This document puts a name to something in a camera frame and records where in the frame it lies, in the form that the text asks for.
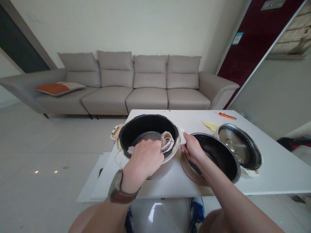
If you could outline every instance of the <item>wristwatch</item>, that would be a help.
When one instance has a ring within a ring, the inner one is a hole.
[[[120,169],[114,175],[114,178],[111,182],[110,189],[108,192],[109,200],[112,203],[118,203],[118,204],[131,203],[135,199],[136,195],[138,194],[139,190],[133,194],[128,194],[126,192],[123,192],[121,190],[122,179],[123,179],[123,171],[122,169]]]

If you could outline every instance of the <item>sofa armrest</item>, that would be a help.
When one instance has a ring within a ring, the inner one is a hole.
[[[66,69],[57,69],[27,73],[0,78],[0,85],[15,95],[38,113],[44,113],[44,108],[36,101],[36,97],[44,93],[34,88],[40,85],[65,81]]]
[[[209,109],[222,110],[240,86],[230,80],[207,72],[199,72],[199,91],[210,101]]]

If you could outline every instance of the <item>towel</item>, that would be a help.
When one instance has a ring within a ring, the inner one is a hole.
[[[161,135],[161,140],[162,140],[162,145],[161,145],[161,152],[162,153],[168,152],[174,145],[174,139],[173,139],[171,133],[168,131],[165,131]],[[134,148],[135,148],[134,146],[129,147],[127,152],[129,154],[133,154]]]
[[[209,121],[202,121],[202,122],[203,124],[205,124],[207,128],[209,128],[213,132],[215,132],[216,129],[218,128],[218,125],[213,122],[209,122]]]

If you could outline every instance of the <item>back cushion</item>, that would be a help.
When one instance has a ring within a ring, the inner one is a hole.
[[[134,88],[156,87],[166,88],[166,55],[133,56]]]
[[[133,87],[132,52],[97,51],[101,86]]]
[[[93,53],[58,53],[67,76],[66,81],[100,87],[100,70]]]
[[[199,88],[200,56],[168,56],[167,88]]]

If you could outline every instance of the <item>brown leather strap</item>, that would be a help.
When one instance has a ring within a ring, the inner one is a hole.
[[[126,194],[125,192],[119,190],[115,193],[114,197],[111,199],[111,202],[113,203],[121,203],[121,204],[127,204],[132,202],[138,192],[134,194]]]

